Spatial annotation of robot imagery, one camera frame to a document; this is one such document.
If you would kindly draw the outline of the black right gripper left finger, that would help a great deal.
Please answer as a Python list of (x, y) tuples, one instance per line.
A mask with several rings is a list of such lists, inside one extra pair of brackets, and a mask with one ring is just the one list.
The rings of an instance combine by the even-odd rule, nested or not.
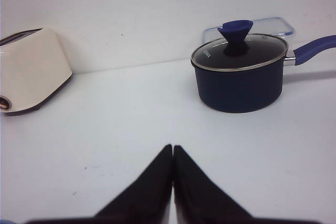
[(141, 175), (88, 218), (31, 220), (29, 223), (168, 223), (172, 194), (172, 145), (166, 145)]

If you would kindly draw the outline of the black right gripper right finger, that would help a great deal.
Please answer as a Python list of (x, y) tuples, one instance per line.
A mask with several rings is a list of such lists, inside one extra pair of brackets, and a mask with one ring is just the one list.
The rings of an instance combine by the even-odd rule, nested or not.
[(316, 223), (254, 217), (214, 184), (181, 146), (174, 146), (173, 152), (178, 223)]

